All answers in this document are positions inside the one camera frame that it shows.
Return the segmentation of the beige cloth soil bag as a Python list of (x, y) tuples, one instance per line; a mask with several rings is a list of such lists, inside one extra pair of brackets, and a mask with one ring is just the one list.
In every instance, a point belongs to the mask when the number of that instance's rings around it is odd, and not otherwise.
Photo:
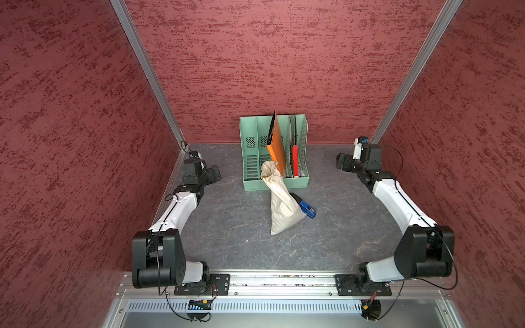
[(272, 236), (292, 228), (306, 217), (288, 192), (277, 165), (276, 161), (265, 161), (261, 166), (261, 180), (271, 191)]

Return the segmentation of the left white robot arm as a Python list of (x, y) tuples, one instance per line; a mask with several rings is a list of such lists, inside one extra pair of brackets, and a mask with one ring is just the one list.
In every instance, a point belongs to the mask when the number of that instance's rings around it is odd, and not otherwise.
[(169, 205), (147, 231), (132, 240), (132, 280), (135, 288), (165, 288), (183, 284), (210, 286), (206, 262), (186, 259), (181, 232), (205, 194), (205, 187), (221, 180), (216, 165), (208, 167), (193, 151), (183, 164), (183, 182), (169, 195)]

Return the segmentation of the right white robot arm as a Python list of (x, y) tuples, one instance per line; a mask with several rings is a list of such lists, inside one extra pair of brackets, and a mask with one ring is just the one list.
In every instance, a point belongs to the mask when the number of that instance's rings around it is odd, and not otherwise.
[(382, 149), (357, 139), (353, 154), (340, 153), (336, 168), (352, 172), (386, 207), (403, 234), (394, 254), (382, 260), (362, 263), (357, 280), (362, 284), (386, 283), (457, 274), (454, 259), (455, 233), (438, 225), (403, 191), (397, 177), (382, 168)]

